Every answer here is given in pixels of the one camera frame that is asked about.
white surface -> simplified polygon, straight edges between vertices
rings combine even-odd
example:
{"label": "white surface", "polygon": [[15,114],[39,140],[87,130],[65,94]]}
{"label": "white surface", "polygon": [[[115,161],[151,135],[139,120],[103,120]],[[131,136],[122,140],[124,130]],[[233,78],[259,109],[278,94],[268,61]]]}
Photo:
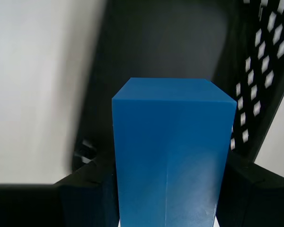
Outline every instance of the white surface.
{"label": "white surface", "polygon": [[255,163],[284,177],[284,97]]}
{"label": "white surface", "polygon": [[220,226],[219,226],[219,223],[218,223],[218,220],[217,220],[217,218],[216,218],[216,217],[214,218],[214,224],[213,224],[213,227],[220,227]]}
{"label": "white surface", "polygon": [[0,183],[69,173],[103,0],[0,0]]}

block top face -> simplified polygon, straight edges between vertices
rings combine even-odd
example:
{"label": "block top face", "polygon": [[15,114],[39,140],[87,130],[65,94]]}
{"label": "block top face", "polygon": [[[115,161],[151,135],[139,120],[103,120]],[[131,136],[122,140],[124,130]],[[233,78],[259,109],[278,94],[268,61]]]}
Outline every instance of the block top face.
{"label": "block top face", "polygon": [[113,100],[236,102],[206,79],[130,78]]}

blue block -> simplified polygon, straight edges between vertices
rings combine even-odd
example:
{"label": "blue block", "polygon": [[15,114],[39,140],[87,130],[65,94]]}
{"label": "blue block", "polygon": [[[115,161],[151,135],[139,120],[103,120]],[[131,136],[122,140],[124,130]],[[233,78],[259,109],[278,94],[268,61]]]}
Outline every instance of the blue block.
{"label": "blue block", "polygon": [[121,227],[212,227],[236,102],[204,79],[131,78],[112,105]]}

black perforated panel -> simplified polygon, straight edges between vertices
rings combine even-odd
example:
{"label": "black perforated panel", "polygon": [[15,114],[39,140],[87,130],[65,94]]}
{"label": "black perforated panel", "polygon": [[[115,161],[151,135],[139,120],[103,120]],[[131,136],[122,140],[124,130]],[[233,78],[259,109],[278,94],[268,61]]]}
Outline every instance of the black perforated panel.
{"label": "black perforated panel", "polygon": [[284,94],[284,0],[244,0],[258,9],[254,36],[231,96],[238,101],[230,148],[255,159]]}

block side face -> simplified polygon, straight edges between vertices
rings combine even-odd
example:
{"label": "block side face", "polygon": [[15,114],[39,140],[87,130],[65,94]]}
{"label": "block side face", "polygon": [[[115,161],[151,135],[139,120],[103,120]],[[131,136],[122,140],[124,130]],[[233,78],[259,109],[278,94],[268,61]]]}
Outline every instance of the block side face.
{"label": "block side face", "polygon": [[212,227],[235,109],[113,100],[123,227]]}
{"label": "block side face", "polygon": [[122,227],[165,226],[167,154],[162,146],[169,131],[161,104],[113,101]]}
{"label": "block side face", "polygon": [[167,227],[212,227],[236,107],[178,103],[168,150]]}
{"label": "block side face", "polygon": [[234,102],[205,79],[131,78],[114,99]]}

